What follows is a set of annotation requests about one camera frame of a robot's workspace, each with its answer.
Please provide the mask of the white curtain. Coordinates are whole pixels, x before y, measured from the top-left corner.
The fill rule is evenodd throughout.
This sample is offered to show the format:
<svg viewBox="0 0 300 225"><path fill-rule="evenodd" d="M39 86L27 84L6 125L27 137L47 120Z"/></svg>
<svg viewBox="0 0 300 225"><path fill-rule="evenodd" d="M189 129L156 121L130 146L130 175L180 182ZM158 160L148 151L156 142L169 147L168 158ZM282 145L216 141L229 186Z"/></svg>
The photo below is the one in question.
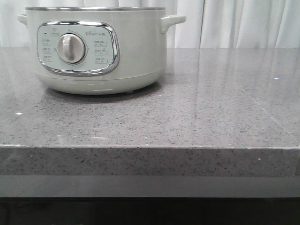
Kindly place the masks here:
<svg viewBox="0 0 300 225"><path fill-rule="evenodd" d="M0 44L29 46L17 16L27 7L164 7L186 22L169 28L169 48L299 48L297 0L3 0Z"/></svg>

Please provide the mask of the pale green electric cooking pot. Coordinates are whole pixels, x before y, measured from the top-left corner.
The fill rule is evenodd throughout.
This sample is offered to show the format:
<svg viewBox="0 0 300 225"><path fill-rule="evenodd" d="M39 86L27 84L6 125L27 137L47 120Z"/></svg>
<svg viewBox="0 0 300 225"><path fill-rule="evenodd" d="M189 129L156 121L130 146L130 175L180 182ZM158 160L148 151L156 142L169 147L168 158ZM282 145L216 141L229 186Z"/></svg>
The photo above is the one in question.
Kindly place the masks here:
<svg viewBox="0 0 300 225"><path fill-rule="evenodd" d="M166 33L184 23L163 7L27 7L34 71L47 87L71 94L131 92L166 69Z"/></svg>

